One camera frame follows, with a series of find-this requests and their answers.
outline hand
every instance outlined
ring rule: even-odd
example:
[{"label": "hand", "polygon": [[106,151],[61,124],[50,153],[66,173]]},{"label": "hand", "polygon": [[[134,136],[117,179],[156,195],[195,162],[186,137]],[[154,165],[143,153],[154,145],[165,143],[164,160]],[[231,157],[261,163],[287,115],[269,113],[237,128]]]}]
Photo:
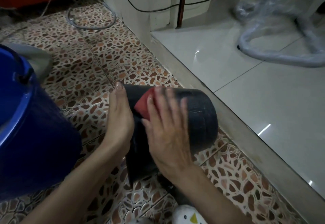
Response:
[{"label": "hand", "polygon": [[173,184],[182,174],[194,166],[188,134],[188,112],[186,99],[179,106],[174,92],[167,89],[167,99],[160,86],[155,88],[155,108],[152,96],[148,97],[150,121],[143,119],[149,151],[160,172]]},{"label": "hand", "polygon": [[109,102],[107,131],[102,144],[113,146],[124,157],[130,149],[134,119],[126,90],[121,82],[116,83],[114,90],[110,93]]}]

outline clear plastic wrap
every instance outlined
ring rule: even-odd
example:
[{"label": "clear plastic wrap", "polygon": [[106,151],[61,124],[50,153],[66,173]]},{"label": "clear plastic wrap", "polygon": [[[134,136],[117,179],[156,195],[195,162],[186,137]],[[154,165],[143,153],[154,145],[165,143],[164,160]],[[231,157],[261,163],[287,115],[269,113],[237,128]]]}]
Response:
[{"label": "clear plastic wrap", "polygon": [[[250,21],[249,28],[239,37],[238,49],[244,54],[269,62],[298,65],[304,67],[325,66],[325,51],[322,39],[315,33],[309,16],[315,12],[323,0],[240,0],[234,9],[240,21]],[[266,29],[266,19],[270,16],[287,16],[303,34],[310,54],[302,56],[283,55],[278,51],[261,51],[250,45],[250,41]]]}]

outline wooden trim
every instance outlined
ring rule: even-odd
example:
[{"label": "wooden trim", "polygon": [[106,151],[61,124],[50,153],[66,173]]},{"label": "wooden trim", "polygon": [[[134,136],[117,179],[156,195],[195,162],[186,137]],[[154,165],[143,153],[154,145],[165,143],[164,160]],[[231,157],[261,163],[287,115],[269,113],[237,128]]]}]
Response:
[{"label": "wooden trim", "polygon": [[176,28],[182,27],[184,6],[185,6],[185,0],[179,0],[179,8],[178,8],[178,16],[177,16],[177,26],[176,26]]}]

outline bucket handle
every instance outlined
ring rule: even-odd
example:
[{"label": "bucket handle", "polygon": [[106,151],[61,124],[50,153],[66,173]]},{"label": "bucket handle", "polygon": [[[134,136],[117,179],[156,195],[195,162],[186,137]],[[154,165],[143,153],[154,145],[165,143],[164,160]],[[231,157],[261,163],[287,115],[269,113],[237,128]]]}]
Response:
[{"label": "bucket handle", "polygon": [[[3,45],[3,44],[0,44],[0,48],[8,51],[10,54],[12,54],[14,60],[19,63],[19,64],[24,64],[22,59],[20,58],[20,56],[12,49],[10,49],[9,47]],[[34,73],[34,70],[33,68],[29,68],[27,73],[25,75],[19,75],[18,74],[18,81],[21,83],[21,84],[24,84],[26,85],[30,79],[30,77],[32,76],[32,74]]]}]

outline blue bucket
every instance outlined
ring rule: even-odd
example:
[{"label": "blue bucket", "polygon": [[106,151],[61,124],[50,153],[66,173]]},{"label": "blue bucket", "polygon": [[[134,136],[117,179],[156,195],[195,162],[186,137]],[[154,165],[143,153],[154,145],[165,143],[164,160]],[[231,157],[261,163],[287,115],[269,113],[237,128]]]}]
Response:
[{"label": "blue bucket", "polygon": [[70,173],[81,136],[28,61],[0,45],[0,201],[45,189]]}]

